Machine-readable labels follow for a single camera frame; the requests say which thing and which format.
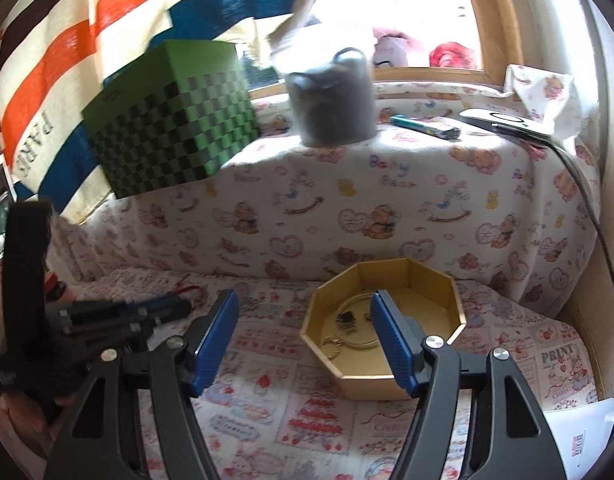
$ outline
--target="octagonal wooden box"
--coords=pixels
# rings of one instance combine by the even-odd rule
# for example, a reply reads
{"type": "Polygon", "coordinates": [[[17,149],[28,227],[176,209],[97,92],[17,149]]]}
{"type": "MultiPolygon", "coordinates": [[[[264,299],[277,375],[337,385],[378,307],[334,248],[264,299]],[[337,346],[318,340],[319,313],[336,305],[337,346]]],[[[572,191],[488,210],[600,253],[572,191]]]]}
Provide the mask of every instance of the octagonal wooden box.
{"type": "Polygon", "coordinates": [[[383,349],[340,347],[332,360],[335,346],[322,341],[337,338],[338,310],[350,298],[345,311],[354,312],[357,339],[375,339],[369,312],[370,293],[386,289],[405,316],[420,323],[428,335],[439,335],[451,344],[466,325],[465,313],[453,279],[446,274],[408,258],[362,262],[341,272],[314,292],[305,315],[301,337],[321,364],[334,376],[348,399],[397,400],[407,394],[396,385],[383,349]]]}

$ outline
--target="striped curtain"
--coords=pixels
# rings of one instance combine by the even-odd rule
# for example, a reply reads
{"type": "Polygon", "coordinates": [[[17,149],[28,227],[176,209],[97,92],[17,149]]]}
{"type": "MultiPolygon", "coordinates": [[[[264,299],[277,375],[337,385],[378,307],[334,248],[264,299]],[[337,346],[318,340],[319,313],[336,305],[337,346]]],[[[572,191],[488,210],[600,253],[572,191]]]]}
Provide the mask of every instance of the striped curtain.
{"type": "Polygon", "coordinates": [[[294,1],[19,0],[0,32],[1,136],[19,197],[85,219],[110,192],[81,116],[104,82],[172,38],[247,43],[265,58],[294,1]]]}

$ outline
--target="green box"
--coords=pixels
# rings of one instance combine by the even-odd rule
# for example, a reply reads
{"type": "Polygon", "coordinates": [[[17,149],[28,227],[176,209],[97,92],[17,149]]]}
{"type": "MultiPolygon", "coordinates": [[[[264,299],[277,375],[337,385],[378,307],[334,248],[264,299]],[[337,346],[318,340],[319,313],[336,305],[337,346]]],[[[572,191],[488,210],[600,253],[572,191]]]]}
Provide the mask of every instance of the green box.
{"type": "Polygon", "coordinates": [[[82,112],[117,198],[202,180],[260,137],[236,47],[169,40],[82,112]]]}

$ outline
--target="black cable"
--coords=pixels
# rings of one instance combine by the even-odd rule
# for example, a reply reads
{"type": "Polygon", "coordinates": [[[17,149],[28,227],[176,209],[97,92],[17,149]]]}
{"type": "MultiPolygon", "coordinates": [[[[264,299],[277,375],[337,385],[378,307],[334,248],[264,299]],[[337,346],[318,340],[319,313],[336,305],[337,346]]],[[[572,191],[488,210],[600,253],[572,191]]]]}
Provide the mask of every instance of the black cable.
{"type": "MultiPolygon", "coordinates": [[[[565,166],[565,169],[572,176],[572,178],[574,179],[574,182],[576,182],[576,185],[578,186],[578,189],[580,190],[580,195],[582,196],[583,202],[585,203],[585,208],[587,208],[587,212],[590,215],[590,221],[594,225],[594,229],[596,229],[596,234],[598,235],[600,246],[603,249],[603,256],[605,257],[605,263],[607,265],[607,270],[609,271],[609,277],[612,280],[612,285],[614,286],[614,266],[612,264],[612,260],[609,257],[609,250],[607,249],[607,242],[605,240],[605,237],[603,236],[603,231],[601,231],[600,222],[598,221],[598,218],[596,218],[596,213],[594,212],[594,208],[591,206],[590,197],[585,191],[585,187],[583,186],[583,183],[578,177],[578,171],[576,170],[571,160],[569,160],[567,156],[563,155],[561,153],[561,150],[559,150],[558,147],[555,146],[553,143],[549,142],[548,140],[536,138],[532,136],[530,132],[517,130],[516,128],[512,128],[504,124],[492,124],[492,130],[502,135],[513,136],[513,137],[516,137],[517,139],[528,140],[529,142],[539,144],[540,146],[545,146],[551,149],[558,156],[558,158],[562,162],[562,165],[565,166]]],[[[614,424],[612,425],[612,432],[609,437],[610,440],[613,437],[614,437],[614,424]]]]}

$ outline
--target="silver bolt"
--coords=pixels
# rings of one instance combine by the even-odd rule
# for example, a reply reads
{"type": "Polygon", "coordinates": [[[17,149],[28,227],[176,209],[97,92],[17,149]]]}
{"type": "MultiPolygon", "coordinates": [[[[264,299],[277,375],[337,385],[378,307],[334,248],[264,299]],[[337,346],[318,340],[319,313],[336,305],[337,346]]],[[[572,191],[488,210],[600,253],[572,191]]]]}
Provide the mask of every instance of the silver bolt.
{"type": "Polygon", "coordinates": [[[167,348],[175,350],[176,348],[182,348],[185,345],[185,340],[179,335],[175,335],[167,339],[167,348]]]}
{"type": "Polygon", "coordinates": [[[425,339],[425,343],[430,348],[441,348],[445,344],[443,338],[439,335],[431,335],[427,339],[425,339]]]}
{"type": "Polygon", "coordinates": [[[100,358],[105,363],[110,363],[111,361],[115,361],[117,357],[118,357],[118,352],[114,350],[113,348],[108,348],[107,350],[104,350],[100,354],[100,358]]]}
{"type": "Polygon", "coordinates": [[[499,361],[507,361],[510,358],[510,353],[504,348],[498,347],[494,349],[494,357],[499,361]]]}

